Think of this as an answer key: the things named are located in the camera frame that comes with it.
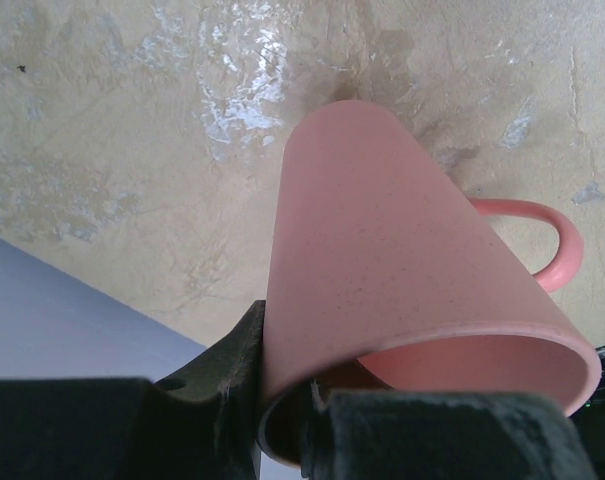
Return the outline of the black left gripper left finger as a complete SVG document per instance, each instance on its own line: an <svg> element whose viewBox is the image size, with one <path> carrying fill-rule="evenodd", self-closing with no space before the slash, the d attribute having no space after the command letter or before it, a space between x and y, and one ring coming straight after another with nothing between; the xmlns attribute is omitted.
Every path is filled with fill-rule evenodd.
<svg viewBox="0 0 605 480"><path fill-rule="evenodd" d="M0 380L0 479L255 479L265 304L159 381Z"/></svg>

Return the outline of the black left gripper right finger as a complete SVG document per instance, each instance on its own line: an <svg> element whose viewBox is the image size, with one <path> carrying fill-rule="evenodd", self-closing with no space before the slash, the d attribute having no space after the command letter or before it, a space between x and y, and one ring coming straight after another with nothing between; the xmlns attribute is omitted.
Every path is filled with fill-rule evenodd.
<svg viewBox="0 0 605 480"><path fill-rule="evenodd" d="M572 422L524 393L301 394L308 479L595 479Z"/></svg>

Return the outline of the salmon pink cup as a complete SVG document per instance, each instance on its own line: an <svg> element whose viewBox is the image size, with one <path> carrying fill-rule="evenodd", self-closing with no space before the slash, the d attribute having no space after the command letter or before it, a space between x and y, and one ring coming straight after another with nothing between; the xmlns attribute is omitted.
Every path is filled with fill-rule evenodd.
<svg viewBox="0 0 605 480"><path fill-rule="evenodd" d="M601 362L489 222L385 108L306 115L283 155L258 441L300 461L310 380L407 392L531 392L566 413Z"/></svg>

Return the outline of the salmon pink mug with handle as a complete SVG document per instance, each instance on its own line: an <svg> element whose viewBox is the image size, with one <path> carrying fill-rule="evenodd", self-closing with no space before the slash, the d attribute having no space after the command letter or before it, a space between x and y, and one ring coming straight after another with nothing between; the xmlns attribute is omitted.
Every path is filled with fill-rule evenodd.
<svg viewBox="0 0 605 480"><path fill-rule="evenodd" d="M472 198L500 239L548 293L566 286L584 258L584 240L561 212L530 201Z"/></svg>

